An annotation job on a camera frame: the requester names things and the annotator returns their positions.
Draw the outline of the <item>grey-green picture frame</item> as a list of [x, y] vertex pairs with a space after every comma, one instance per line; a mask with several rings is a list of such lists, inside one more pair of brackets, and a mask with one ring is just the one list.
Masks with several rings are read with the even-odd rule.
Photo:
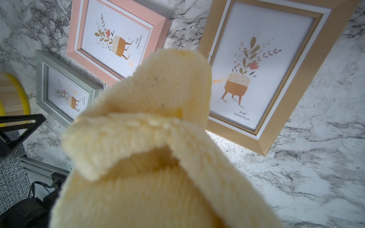
[[36, 51], [37, 105], [69, 126], [103, 88], [46, 51]]

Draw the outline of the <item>yellow cleaning cloth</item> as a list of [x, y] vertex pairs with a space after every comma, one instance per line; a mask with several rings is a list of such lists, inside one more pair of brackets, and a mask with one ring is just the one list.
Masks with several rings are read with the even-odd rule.
[[66, 129], [74, 163], [52, 228], [280, 228], [205, 132], [212, 72], [197, 51], [162, 49]]

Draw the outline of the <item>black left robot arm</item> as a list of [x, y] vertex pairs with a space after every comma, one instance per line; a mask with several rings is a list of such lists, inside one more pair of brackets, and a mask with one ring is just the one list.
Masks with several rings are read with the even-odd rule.
[[22, 143], [42, 114], [1, 117], [1, 227], [47, 228], [69, 172], [28, 158]]

